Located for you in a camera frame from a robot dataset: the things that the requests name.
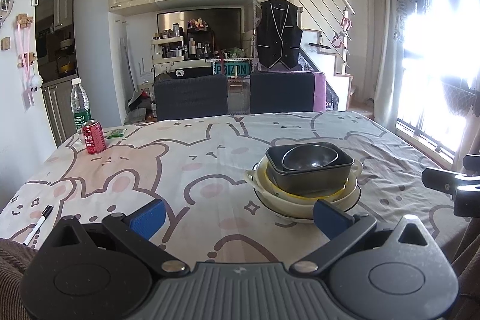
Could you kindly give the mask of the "large square steel tray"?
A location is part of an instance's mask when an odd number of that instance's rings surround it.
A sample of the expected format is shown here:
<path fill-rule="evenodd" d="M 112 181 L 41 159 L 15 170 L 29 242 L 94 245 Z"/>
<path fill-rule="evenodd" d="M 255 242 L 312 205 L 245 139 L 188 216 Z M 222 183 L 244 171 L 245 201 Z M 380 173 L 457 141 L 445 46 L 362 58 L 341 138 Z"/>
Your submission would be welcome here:
<path fill-rule="evenodd" d="M 334 163 L 317 170 L 287 171 L 281 164 L 282 157 L 285 152 L 298 145 L 327 146 L 337 151 L 338 158 Z M 315 192 L 331 194 L 343 187 L 354 166 L 354 159 L 350 155 L 329 142 L 298 145 L 277 145 L 269 147 L 265 151 L 269 164 L 268 173 L 272 174 L 273 182 L 279 188 L 288 193 L 307 195 Z"/>

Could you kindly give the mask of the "round steel bowl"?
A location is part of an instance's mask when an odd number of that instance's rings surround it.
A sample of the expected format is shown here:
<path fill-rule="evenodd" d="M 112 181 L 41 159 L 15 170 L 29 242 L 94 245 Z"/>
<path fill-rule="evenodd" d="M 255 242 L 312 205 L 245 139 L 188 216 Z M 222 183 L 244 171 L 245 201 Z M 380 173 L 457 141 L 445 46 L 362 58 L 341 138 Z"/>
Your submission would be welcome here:
<path fill-rule="evenodd" d="M 323 145 L 298 145 L 289 149 L 281 164 L 287 171 L 304 172 L 323 168 L 338 159 L 338 152 Z"/>

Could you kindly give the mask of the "white lemon pattern bowl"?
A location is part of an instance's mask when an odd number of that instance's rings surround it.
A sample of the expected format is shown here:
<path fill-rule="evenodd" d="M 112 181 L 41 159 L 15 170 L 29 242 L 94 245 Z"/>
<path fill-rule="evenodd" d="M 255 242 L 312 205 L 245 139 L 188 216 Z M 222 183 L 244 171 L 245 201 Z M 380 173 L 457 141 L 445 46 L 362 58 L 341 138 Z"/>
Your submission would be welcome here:
<path fill-rule="evenodd" d="M 346 183 L 339 190 L 327 194 L 326 192 L 308 193 L 307 195 L 297 195 L 288 193 L 278 187 L 273 182 L 272 174 L 268 173 L 269 162 L 266 157 L 263 157 L 257 166 L 257 179 L 261 182 L 261 186 L 272 195 L 281 198 L 284 201 L 294 202 L 300 205 L 312 205 L 317 200 L 324 200 L 327 202 L 339 202 L 344 198 L 350 196 L 356 190 L 356 182 L 354 176 L 350 175 Z"/>

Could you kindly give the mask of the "cartoon bear tablecloth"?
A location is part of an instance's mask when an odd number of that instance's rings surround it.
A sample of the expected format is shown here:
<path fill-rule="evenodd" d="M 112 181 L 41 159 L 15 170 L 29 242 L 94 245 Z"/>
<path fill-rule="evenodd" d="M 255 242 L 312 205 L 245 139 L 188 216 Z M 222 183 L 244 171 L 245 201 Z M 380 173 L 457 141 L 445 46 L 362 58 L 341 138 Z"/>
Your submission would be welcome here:
<path fill-rule="evenodd" d="M 352 112 L 219 116 L 132 125 L 101 154 L 77 137 L 59 147 L 1 212 L 1 236 L 22 242 L 52 205 L 33 248 L 64 215 L 97 223 L 162 199 L 167 218 L 153 236 L 184 262 L 292 263 L 326 242 L 310 223 L 279 218 L 243 174 L 270 146 L 328 141 L 360 161 L 356 213 L 381 223 L 414 214 L 451 251 L 467 227 L 449 196 L 426 189 L 431 160 L 384 127 Z"/>

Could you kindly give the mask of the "black white marker pen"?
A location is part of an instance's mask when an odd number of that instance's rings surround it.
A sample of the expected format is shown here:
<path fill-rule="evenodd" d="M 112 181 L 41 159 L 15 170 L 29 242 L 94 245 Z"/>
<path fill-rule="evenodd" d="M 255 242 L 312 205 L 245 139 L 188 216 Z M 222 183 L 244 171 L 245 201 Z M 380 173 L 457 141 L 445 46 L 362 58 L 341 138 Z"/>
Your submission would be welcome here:
<path fill-rule="evenodd" d="M 30 233 L 24 239 L 23 241 L 24 246 L 30 246 L 30 243 L 36 240 L 36 236 L 38 236 L 38 232 L 40 231 L 45 221 L 47 221 L 47 218 L 49 217 L 53 209 L 54 207 L 52 205 L 47 205 L 47 207 L 41 212 L 41 217 L 38 219 L 32 231 L 30 231 Z"/>

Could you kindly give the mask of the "red soda can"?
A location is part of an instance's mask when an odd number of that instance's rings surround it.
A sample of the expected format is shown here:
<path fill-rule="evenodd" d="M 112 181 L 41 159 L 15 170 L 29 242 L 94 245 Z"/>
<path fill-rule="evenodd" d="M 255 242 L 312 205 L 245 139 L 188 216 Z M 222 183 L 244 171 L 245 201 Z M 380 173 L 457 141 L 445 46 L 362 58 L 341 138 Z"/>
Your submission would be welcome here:
<path fill-rule="evenodd" d="M 87 121 L 83 124 L 81 131 L 88 154 L 98 154 L 106 149 L 103 128 L 98 120 Z"/>

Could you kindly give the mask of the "green snack packet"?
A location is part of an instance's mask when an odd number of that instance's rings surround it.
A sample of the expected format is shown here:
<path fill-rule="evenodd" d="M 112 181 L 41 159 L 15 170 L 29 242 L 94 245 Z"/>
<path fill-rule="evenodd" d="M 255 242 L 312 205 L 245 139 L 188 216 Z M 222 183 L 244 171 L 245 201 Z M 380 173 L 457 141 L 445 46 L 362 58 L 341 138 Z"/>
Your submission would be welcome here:
<path fill-rule="evenodd" d="M 105 137 L 108 140 L 116 139 L 116 138 L 122 138 L 122 137 L 125 136 L 126 131 L 127 131 L 126 128 L 112 129 L 112 130 L 109 130 L 108 132 L 105 133 Z"/>

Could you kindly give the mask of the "white curtain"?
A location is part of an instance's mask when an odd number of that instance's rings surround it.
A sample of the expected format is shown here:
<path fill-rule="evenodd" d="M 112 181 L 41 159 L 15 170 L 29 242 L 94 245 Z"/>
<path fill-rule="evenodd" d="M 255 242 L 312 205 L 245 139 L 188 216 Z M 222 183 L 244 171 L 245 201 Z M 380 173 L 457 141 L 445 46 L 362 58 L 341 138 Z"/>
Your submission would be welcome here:
<path fill-rule="evenodd" d="M 403 78 L 404 26 L 413 0 L 373 0 L 373 96 L 375 120 L 394 132 Z"/>

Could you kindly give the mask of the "pink cloth on chair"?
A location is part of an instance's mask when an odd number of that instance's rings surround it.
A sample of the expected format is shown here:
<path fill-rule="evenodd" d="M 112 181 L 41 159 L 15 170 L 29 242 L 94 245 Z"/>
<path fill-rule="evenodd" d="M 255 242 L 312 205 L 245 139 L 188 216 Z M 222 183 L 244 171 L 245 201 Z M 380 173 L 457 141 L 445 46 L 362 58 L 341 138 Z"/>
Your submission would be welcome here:
<path fill-rule="evenodd" d="M 326 77 L 322 72 L 312 72 L 314 76 L 313 110 L 326 111 Z"/>

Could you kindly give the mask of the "clear plastic water bottle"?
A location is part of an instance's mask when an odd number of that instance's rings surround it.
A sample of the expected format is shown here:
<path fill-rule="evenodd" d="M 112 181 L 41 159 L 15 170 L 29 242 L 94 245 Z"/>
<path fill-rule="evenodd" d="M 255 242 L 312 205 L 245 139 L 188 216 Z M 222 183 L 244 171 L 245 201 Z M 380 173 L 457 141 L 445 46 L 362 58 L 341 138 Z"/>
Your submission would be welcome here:
<path fill-rule="evenodd" d="M 76 132 L 81 133 L 83 125 L 89 122 L 91 117 L 89 98 L 81 84 L 80 77 L 72 80 L 71 109 Z"/>

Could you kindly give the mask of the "left dark chair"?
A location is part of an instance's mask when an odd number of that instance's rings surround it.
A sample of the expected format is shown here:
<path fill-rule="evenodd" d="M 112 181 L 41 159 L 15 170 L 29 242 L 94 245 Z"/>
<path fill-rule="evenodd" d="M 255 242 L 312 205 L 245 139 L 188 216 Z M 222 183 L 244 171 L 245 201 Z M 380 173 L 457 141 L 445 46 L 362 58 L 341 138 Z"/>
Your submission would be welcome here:
<path fill-rule="evenodd" d="M 158 121 L 228 113 L 228 84 L 223 75 L 157 80 L 154 95 Z"/>

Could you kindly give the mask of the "dark chair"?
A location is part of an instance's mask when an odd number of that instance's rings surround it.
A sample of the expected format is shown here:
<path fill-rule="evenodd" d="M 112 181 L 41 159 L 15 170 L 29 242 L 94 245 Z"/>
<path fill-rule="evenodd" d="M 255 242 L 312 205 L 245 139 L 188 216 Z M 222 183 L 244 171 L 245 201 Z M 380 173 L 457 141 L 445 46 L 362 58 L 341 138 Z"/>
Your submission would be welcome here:
<path fill-rule="evenodd" d="M 158 121 L 228 113 L 228 84 L 223 75 L 157 80 L 154 95 Z"/>
<path fill-rule="evenodd" d="M 255 71 L 250 75 L 252 114 L 312 111 L 315 78 L 311 73 Z"/>

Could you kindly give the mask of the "right dark chair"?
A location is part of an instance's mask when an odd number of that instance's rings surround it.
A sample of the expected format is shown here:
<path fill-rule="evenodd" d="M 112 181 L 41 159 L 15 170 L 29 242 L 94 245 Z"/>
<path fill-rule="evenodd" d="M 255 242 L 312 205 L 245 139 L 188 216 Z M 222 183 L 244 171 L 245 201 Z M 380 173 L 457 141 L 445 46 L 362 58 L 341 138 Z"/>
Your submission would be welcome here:
<path fill-rule="evenodd" d="M 250 75 L 252 114 L 312 111 L 315 78 L 311 73 L 255 71 Z"/>

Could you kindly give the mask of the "white storage shelf rack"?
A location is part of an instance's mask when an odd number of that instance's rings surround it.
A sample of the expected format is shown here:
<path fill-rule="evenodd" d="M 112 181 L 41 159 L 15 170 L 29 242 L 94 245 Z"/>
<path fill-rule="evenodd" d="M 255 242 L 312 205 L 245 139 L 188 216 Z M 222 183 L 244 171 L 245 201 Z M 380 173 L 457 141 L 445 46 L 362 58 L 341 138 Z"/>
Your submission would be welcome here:
<path fill-rule="evenodd" d="M 151 41 L 151 52 L 154 64 L 183 61 L 183 37 L 155 38 Z"/>

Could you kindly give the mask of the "black vest on hanger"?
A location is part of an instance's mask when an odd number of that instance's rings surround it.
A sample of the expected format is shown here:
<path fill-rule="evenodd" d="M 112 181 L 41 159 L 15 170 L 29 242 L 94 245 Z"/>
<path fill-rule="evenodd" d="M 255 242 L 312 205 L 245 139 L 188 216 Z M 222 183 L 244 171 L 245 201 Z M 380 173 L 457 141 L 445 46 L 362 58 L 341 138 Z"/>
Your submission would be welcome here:
<path fill-rule="evenodd" d="M 256 29 L 260 64 L 268 69 L 278 64 L 289 70 L 295 68 L 303 36 L 298 26 L 298 7 L 287 0 L 263 1 L 260 6 L 261 18 Z"/>

